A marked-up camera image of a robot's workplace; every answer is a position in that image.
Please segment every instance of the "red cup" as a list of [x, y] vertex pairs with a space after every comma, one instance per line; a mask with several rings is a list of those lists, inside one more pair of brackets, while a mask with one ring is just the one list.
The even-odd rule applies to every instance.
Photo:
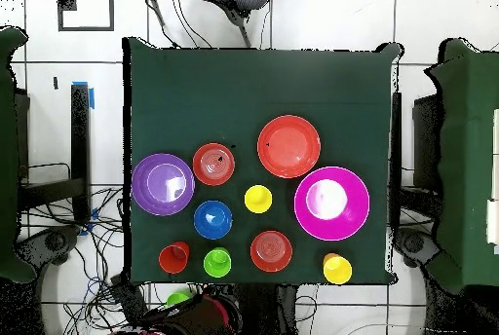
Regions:
[[170, 274], [183, 271], [189, 258], [189, 245], [185, 242], [174, 242], [164, 247], [160, 253], [160, 267]]

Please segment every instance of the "magenta bowl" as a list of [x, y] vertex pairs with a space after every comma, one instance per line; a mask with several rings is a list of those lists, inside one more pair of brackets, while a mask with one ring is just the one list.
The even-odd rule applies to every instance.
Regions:
[[363, 181], [344, 167], [322, 167], [309, 173], [294, 195], [294, 213], [308, 234], [340, 241], [361, 229], [369, 215], [369, 193]]

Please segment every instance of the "red object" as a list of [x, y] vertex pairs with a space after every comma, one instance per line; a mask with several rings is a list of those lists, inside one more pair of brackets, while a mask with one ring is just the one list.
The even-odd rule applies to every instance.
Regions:
[[183, 271], [189, 258], [189, 245], [185, 242], [174, 242], [160, 253], [159, 261], [163, 271], [178, 274]]
[[319, 159], [321, 141], [315, 128], [298, 116], [280, 116], [260, 133], [258, 158], [272, 174], [283, 178], [301, 176]]
[[236, 163], [231, 151], [219, 143], [201, 146], [192, 160], [196, 177], [206, 185], [221, 185], [229, 180]]
[[278, 272], [291, 260], [292, 247], [281, 232], [265, 231], [258, 235], [250, 248], [254, 265], [265, 272]]

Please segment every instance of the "purple bowl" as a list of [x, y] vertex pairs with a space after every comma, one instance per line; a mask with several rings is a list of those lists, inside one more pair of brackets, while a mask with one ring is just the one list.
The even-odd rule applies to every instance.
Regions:
[[150, 155], [134, 169], [132, 194], [146, 212], [173, 215], [189, 204], [194, 194], [194, 175], [177, 156], [166, 153]]
[[369, 193], [344, 167], [322, 167], [308, 174], [294, 196], [301, 227], [323, 241], [340, 241], [362, 228], [369, 214]]

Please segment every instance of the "white tile floor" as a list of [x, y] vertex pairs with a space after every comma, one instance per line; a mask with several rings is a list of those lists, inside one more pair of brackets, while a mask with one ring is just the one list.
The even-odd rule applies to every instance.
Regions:
[[[66, 23], [105, 25], [106, 0], [77, 0], [81, 9], [65, 12]], [[159, 0], [170, 36], [183, 47], [194, 44], [174, 13], [172, 0]], [[239, 30], [216, 6], [199, 0], [181, 0], [190, 25], [215, 47], [243, 47]], [[254, 46], [270, 47], [270, 16], [262, 32], [268, 7], [253, 12], [247, 24]], [[140, 37], [157, 47], [170, 43], [163, 36], [154, 13], [143, 0], [114, 0], [114, 31], [58, 31], [56, 0], [0, 0], [0, 25], [24, 28], [29, 40], [13, 55], [12, 69], [18, 86], [31, 96], [29, 146], [30, 164], [69, 163], [69, 89], [74, 81], [87, 81], [95, 89], [96, 106], [91, 109], [93, 191], [119, 188], [123, 183], [123, 103], [121, 38]], [[465, 37], [477, 48], [497, 50], [499, 37], [493, 30], [499, 22], [498, 0], [274, 0], [272, 40], [274, 49], [372, 51], [385, 42], [404, 47], [400, 66], [403, 94], [403, 166], [413, 167], [413, 100], [434, 93], [435, 87], [423, 70], [437, 60], [440, 43], [448, 37]], [[200, 46], [204, 42], [194, 37]], [[58, 89], [54, 87], [58, 78]], [[64, 167], [31, 170], [32, 181], [64, 178]], [[403, 184], [411, 184], [410, 171]], [[98, 206], [103, 195], [94, 197]], [[46, 225], [47, 219], [24, 215], [24, 224]], [[118, 218], [116, 205], [105, 214]], [[101, 227], [95, 228], [102, 236]], [[22, 237], [27, 236], [23, 228]], [[119, 246], [121, 235], [111, 241]], [[95, 247], [89, 237], [77, 244], [86, 259], [87, 271], [96, 274]], [[121, 271], [123, 249], [105, 251], [110, 273]], [[395, 285], [300, 287], [299, 295], [317, 298], [313, 318], [298, 322], [300, 335], [420, 335], [426, 303], [424, 283], [418, 270], [407, 268], [393, 253]], [[45, 276], [43, 309], [49, 335], [61, 335], [68, 322], [62, 304], [76, 311], [83, 301], [88, 281], [76, 251], [61, 267], [51, 267]], [[145, 287], [145, 298], [154, 307], [169, 293], [184, 285], [157, 284]], [[309, 316], [312, 300], [298, 300], [297, 318]], [[91, 335], [103, 335], [102, 332]]]

